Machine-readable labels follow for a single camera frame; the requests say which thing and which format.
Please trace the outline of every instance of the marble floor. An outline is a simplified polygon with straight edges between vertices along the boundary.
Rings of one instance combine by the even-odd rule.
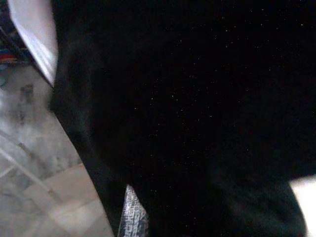
[[[32,67],[0,72],[0,148],[52,188],[14,168],[0,178],[1,237],[111,237],[112,230],[78,154],[47,110],[51,88]],[[0,174],[10,167],[0,157]]]

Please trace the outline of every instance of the light patch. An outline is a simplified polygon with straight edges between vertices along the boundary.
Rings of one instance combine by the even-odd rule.
[[[316,237],[316,176],[290,182],[305,217],[307,237]]]

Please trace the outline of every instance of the black fabric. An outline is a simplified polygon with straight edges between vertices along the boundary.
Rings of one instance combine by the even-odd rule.
[[[316,173],[313,1],[52,5],[51,108],[107,212],[130,184],[151,236],[304,235],[288,181]]]

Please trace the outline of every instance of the white surface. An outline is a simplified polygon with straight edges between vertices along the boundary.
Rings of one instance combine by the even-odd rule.
[[[292,181],[291,187],[305,217],[307,237],[316,237],[316,176]]]
[[[58,50],[50,0],[8,0],[8,3],[18,33],[53,85]]]

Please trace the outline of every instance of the gray floor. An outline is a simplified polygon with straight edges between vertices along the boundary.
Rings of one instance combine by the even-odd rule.
[[[2,71],[0,76],[8,79],[0,88],[0,130],[25,144],[32,156],[26,156],[2,137],[0,147],[41,180],[79,164],[73,145],[47,110],[51,89],[35,70],[15,67]],[[0,172],[8,165],[0,157]],[[17,169],[0,178],[0,236],[68,236],[23,193],[31,184]]]

